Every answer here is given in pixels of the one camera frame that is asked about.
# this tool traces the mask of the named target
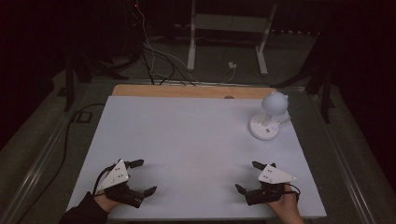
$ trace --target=floor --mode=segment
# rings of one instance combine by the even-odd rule
[[[148,42],[146,57],[150,67],[154,64],[151,73],[155,84],[266,87],[298,74],[315,38],[308,35],[270,35],[264,51],[269,71],[267,77],[259,73],[255,44],[251,39],[244,39],[246,43],[219,41],[218,38],[198,42],[196,67],[189,73],[183,65],[187,61],[188,39],[168,40],[153,36]],[[152,53],[152,49],[166,54]],[[122,57],[114,57],[114,60],[116,63],[125,61]],[[229,62],[236,63],[236,68],[229,68]],[[150,84],[143,59],[120,71],[129,80],[115,80],[95,70],[92,73],[94,78],[90,83],[76,81],[76,101],[71,112],[64,112],[65,99],[57,95],[64,87],[64,72],[56,76],[55,90],[1,150],[0,168],[6,172],[0,182],[0,211],[3,211],[2,218],[5,215],[13,218],[9,223],[17,223],[16,220],[22,216],[20,223],[57,223],[64,213],[103,107],[90,106],[87,110],[92,112],[91,122],[72,123],[67,129],[73,111],[105,103],[119,83]],[[331,123],[327,124],[319,114],[320,92],[317,95],[304,92],[308,81],[309,77],[279,90],[290,96],[292,122],[328,214],[327,217],[307,219],[305,223],[395,223],[396,196],[380,172],[337,87],[332,86],[334,108],[329,111]],[[62,163],[62,170],[54,182],[40,195]],[[108,223],[121,222],[109,220]],[[267,223],[279,221],[274,219]]]

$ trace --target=dark background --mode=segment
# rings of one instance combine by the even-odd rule
[[[202,12],[259,16],[270,1],[197,1]],[[303,71],[331,64],[332,83],[343,98],[393,189],[396,161],[395,10],[393,1],[277,1],[276,35],[318,35]],[[64,69],[65,40],[95,60],[138,50],[134,26],[125,23],[125,7],[134,1],[33,1],[0,3],[0,80],[2,148],[52,91],[51,79]],[[142,0],[146,22],[159,34],[178,35],[174,24],[188,25],[190,2]],[[128,24],[130,33],[125,33]],[[118,41],[128,38],[128,45]]]

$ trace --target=robotic hand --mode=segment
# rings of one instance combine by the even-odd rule
[[[298,201],[300,191],[297,188],[296,189],[298,192],[284,190],[284,185],[286,182],[296,179],[294,176],[276,169],[276,165],[274,163],[267,165],[254,161],[253,166],[259,170],[262,170],[262,173],[259,176],[259,181],[261,183],[260,188],[247,191],[240,185],[235,184],[238,192],[245,196],[248,205],[275,202],[281,199],[284,194],[289,193],[295,193]]]
[[[143,160],[138,161],[123,161],[119,160],[117,164],[111,165],[107,167],[101,174],[99,174],[95,187],[93,188],[93,192],[96,192],[96,188],[98,186],[99,180],[102,175],[108,171],[110,173],[106,176],[106,178],[102,181],[99,186],[99,190],[103,189],[108,199],[131,205],[135,208],[139,208],[140,204],[143,200],[152,194],[154,194],[157,187],[152,187],[150,189],[146,189],[143,193],[132,190],[126,184],[129,179],[129,175],[126,172],[127,168],[135,168],[138,166],[142,166],[144,163]]]

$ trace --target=white sphere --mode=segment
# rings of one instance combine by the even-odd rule
[[[269,115],[283,115],[288,110],[289,96],[281,92],[273,91],[262,100],[262,109]]]

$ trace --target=white tabletop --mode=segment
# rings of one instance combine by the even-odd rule
[[[261,100],[110,96],[82,166],[68,208],[91,191],[97,176],[119,159],[143,159],[129,169],[136,191],[157,186],[140,208],[122,204],[117,220],[254,219],[275,215],[266,204],[248,206],[234,184],[260,187],[252,161],[276,163],[297,177],[303,217],[325,217],[321,199],[292,126],[281,125],[272,141],[248,130]]]

